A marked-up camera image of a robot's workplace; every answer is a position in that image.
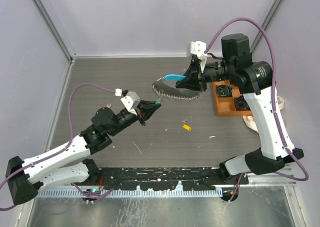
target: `orange tray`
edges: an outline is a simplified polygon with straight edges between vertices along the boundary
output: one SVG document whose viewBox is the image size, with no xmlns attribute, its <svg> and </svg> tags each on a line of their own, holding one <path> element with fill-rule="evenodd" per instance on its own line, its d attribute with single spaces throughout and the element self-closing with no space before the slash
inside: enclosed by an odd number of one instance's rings
<svg viewBox="0 0 320 227">
<path fill-rule="evenodd" d="M 217 86 L 226 85 L 230 86 L 232 91 L 232 97 L 218 97 Z M 239 88 L 230 84 L 229 80 L 223 80 L 212 83 L 213 102 L 215 104 L 215 114 L 217 116 L 252 116 L 250 110 L 236 110 L 235 99 L 239 97 Z"/>
</svg>

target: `black strip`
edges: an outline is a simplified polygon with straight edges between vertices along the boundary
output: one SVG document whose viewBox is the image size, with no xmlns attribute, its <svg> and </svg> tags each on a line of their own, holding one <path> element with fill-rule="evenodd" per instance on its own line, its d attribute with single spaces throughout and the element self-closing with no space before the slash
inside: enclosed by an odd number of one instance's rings
<svg viewBox="0 0 320 227">
<path fill-rule="evenodd" d="M 100 174 L 103 177 L 105 190 L 116 186 L 116 190 L 134 191 L 137 186 L 147 191 L 174 190 L 179 181 L 182 181 L 184 191 L 215 190 L 214 185 L 233 185 L 232 182 L 225 182 L 219 178 L 218 169 L 211 167 L 174 167 L 174 168 L 101 168 Z M 243 177 L 241 185 L 249 184 L 248 177 Z M 95 183 L 82 182 L 79 185 L 98 186 L 99 180 Z"/>
</svg>

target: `black cable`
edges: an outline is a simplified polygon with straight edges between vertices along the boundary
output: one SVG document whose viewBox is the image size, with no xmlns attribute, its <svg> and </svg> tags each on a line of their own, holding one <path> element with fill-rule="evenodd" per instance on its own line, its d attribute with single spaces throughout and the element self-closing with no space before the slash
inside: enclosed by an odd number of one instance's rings
<svg viewBox="0 0 320 227">
<path fill-rule="evenodd" d="M 207 53 L 207 55 L 210 55 L 212 58 L 214 58 L 214 59 L 216 59 L 216 60 L 220 60 L 220 61 L 223 61 L 223 60 L 224 60 L 224 58 L 222 58 L 222 57 L 217 57 L 217 56 L 215 56 L 213 53 Z"/>
<path fill-rule="evenodd" d="M 230 85 L 221 84 L 216 87 L 218 97 L 232 97 L 232 87 Z"/>
<path fill-rule="evenodd" d="M 249 111 L 250 107 L 243 95 L 240 95 L 234 100 L 235 110 L 237 111 Z"/>
</svg>

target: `small yellow cylinder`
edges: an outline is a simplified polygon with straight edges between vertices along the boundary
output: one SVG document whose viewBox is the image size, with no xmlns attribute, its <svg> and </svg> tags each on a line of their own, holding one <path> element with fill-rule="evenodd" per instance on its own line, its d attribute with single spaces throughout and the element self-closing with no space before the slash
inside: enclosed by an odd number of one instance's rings
<svg viewBox="0 0 320 227">
<path fill-rule="evenodd" d="M 184 128 L 187 131 L 191 131 L 192 130 L 191 127 L 189 125 L 186 125 L 186 124 L 183 124 L 182 128 Z"/>
</svg>

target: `blue handle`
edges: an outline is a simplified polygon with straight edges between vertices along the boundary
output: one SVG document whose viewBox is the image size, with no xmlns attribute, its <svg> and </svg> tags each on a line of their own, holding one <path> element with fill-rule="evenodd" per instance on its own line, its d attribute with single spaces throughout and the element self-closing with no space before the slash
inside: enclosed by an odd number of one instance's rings
<svg viewBox="0 0 320 227">
<path fill-rule="evenodd" d="M 184 78 L 185 78 L 184 75 L 171 73 L 171 74 L 167 74 L 167 75 L 164 77 L 164 80 L 165 80 L 165 81 L 182 81 Z"/>
</svg>

